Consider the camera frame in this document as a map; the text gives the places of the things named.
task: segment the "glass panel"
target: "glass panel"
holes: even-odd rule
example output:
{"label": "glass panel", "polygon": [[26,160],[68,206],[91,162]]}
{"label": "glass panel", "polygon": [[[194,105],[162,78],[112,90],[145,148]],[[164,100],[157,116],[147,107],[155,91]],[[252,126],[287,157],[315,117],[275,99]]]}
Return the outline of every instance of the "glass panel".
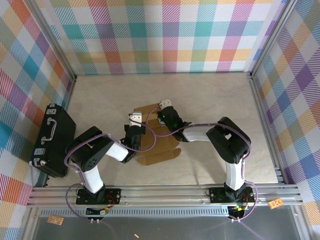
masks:
{"label": "glass panel", "polygon": [[299,240],[299,233],[289,206],[271,210],[259,206],[241,223],[226,217],[110,217],[109,224],[90,224],[77,217],[65,217],[61,226],[40,217],[33,240]]}

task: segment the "small cardboard piece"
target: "small cardboard piece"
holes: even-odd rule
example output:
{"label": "small cardboard piece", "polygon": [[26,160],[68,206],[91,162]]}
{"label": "small cardboard piece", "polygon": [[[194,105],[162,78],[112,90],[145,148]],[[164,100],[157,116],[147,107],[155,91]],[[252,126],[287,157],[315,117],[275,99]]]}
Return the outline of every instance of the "small cardboard piece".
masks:
{"label": "small cardboard piece", "polygon": [[[134,109],[135,111],[142,112],[142,122],[145,123],[148,114],[155,109],[159,104],[151,104],[147,106],[142,106]],[[170,131],[166,126],[161,126],[158,121],[158,111],[154,111],[150,114],[148,119],[148,126],[152,128],[152,130],[158,135],[169,134]],[[140,149],[147,149],[151,147],[154,142],[153,134],[146,129],[145,135],[141,138],[141,147]],[[180,148],[176,148],[179,145],[179,141],[175,139],[174,136],[166,136],[166,137],[157,137],[156,143],[152,149],[145,152],[137,152],[136,156],[138,156],[138,163],[144,166],[149,166],[152,164],[161,163],[167,160],[175,159],[181,153]]]}

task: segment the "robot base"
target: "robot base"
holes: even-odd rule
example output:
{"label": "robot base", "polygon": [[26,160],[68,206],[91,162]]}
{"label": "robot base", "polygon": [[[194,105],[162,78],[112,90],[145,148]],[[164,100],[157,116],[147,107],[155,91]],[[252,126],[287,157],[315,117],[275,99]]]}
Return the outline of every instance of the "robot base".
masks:
{"label": "robot base", "polygon": [[210,203],[237,203],[238,205],[248,203],[254,203],[255,197],[251,187],[247,186],[243,189],[242,193],[237,199],[232,200],[226,195],[226,189],[224,187],[211,187],[209,188]]}
{"label": "robot base", "polygon": [[86,188],[81,188],[76,195],[75,203],[77,205],[118,205],[121,198],[121,189],[103,186],[97,193],[92,194]]}

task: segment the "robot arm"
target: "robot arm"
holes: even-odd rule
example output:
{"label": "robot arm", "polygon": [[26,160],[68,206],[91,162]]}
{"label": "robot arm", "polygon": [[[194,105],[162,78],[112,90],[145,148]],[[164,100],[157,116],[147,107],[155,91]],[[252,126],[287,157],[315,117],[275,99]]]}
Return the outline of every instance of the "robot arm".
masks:
{"label": "robot arm", "polygon": [[[190,122],[183,122],[169,99],[161,101],[161,111],[158,118],[171,132],[188,126]],[[250,138],[229,118],[223,117],[219,124],[231,127],[242,134],[250,143]],[[242,159],[249,152],[249,146],[234,132],[222,126],[198,126],[182,129],[173,134],[180,142],[207,141],[211,142],[226,165],[225,194],[230,200],[238,199],[246,188],[242,178]]]}
{"label": "robot arm", "polygon": [[[139,124],[142,122],[142,113],[135,111],[129,115],[129,119],[135,122],[130,121],[128,125],[124,125],[123,144],[139,150],[141,137],[146,133],[146,128]],[[66,152],[99,134],[102,134],[102,131],[96,126],[89,128],[72,141]],[[106,135],[87,143],[70,156],[70,159],[80,167],[87,194],[97,202],[102,200],[105,188],[98,170],[98,163],[104,155],[108,155],[121,163],[127,163],[136,155],[136,151],[126,149]]]}

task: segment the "marble surface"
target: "marble surface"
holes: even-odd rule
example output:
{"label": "marble surface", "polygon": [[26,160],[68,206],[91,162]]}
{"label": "marble surface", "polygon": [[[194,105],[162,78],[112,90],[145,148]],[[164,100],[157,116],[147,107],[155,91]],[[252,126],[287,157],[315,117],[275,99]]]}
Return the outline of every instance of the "marble surface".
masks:
{"label": "marble surface", "polygon": [[[229,117],[250,138],[253,154],[245,177],[255,183],[277,183],[274,166],[244,73],[146,74],[80,76],[68,113],[77,124],[76,136],[92,126],[117,139],[136,107],[170,98],[187,122],[214,123]],[[135,159],[123,164],[105,156],[98,164],[106,185],[222,184],[225,162],[210,142],[180,143],[180,156],[150,166]],[[64,178],[50,178],[49,186],[80,183],[74,170]]]}

